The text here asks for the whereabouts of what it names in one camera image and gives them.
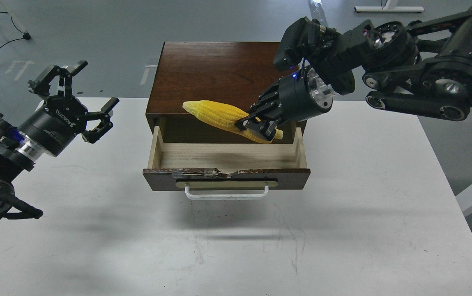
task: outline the gray floor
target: gray floor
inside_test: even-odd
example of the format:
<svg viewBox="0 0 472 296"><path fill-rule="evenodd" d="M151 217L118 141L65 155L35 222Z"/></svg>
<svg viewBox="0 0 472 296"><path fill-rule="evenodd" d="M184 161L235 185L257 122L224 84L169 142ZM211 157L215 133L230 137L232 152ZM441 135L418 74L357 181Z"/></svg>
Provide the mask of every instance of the gray floor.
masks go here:
<svg viewBox="0 0 472 296"><path fill-rule="evenodd" d="M422 14L353 10L354 5L378 5L376 0L323 3L329 26L345 32L364 19L375 25L394 20L407 24L459 13L472 0L399 1L400 6L424 6ZM154 73L143 81L144 66L157 63L164 41L279 41L288 25L311 13L307 0L16 0L7 4L32 36L0 51L0 112L14 125L39 103L37 96L27 92L27 80L35 79L46 65L87 60L90 65L74 79L78 96L148 97ZM0 45L19 37L9 16L0 14ZM370 90L361 83L361 69L354 73L357 91L340 99L364 100ZM472 111L458 123L420 121L454 193L459 193L472 183Z"/></svg>

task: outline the wooden cabinet top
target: wooden cabinet top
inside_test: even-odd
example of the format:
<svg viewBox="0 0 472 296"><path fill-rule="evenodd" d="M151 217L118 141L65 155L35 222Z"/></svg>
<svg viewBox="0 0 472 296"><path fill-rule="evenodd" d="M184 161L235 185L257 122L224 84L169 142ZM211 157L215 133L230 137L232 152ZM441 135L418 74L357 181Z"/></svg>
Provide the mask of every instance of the wooden cabinet top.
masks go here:
<svg viewBox="0 0 472 296"><path fill-rule="evenodd" d="M247 110L279 77L277 42L165 42L146 117L191 116L185 101L207 99Z"/></svg>

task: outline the open drawer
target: open drawer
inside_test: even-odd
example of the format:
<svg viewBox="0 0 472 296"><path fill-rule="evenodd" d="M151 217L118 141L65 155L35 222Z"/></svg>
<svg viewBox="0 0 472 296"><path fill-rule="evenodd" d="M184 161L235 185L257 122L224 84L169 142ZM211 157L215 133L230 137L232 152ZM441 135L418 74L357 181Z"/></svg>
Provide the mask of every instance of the open drawer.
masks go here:
<svg viewBox="0 0 472 296"><path fill-rule="evenodd" d="M226 143L226 137L224 143L189 143L176 139L179 131L170 129L168 121L154 127L148 167L143 170L154 191L183 190L187 184L202 190L264 189L265 184L270 189L303 189L311 173L302 130L294 123L283 128L292 130L285 133L292 138L281 143Z"/></svg>

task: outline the screw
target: screw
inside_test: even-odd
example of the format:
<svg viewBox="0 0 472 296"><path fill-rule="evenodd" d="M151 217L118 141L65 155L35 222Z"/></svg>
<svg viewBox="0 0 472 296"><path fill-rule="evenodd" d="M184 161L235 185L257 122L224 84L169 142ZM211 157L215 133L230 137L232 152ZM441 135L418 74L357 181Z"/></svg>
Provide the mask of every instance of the screw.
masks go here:
<svg viewBox="0 0 472 296"><path fill-rule="evenodd" d="M379 84L378 84L378 81L372 77L372 76L367 76L366 79L364 80L364 82L367 84L367 86L369 86L370 88L374 88L374 89L377 89Z"/></svg>

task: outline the wooden drawer unit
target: wooden drawer unit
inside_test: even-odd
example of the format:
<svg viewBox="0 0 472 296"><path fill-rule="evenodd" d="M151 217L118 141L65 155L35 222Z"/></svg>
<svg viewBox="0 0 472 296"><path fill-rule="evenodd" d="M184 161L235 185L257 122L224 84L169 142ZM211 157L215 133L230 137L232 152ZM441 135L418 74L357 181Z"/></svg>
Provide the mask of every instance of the wooden drawer unit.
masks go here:
<svg viewBox="0 0 472 296"><path fill-rule="evenodd" d="M305 122L281 127L282 140L257 144L204 124L182 108L207 99L248 109L280 76L274 42L165 42L146 118L153 132L148 167L154 191L303 189L311 171L303 146Z"/></svg>

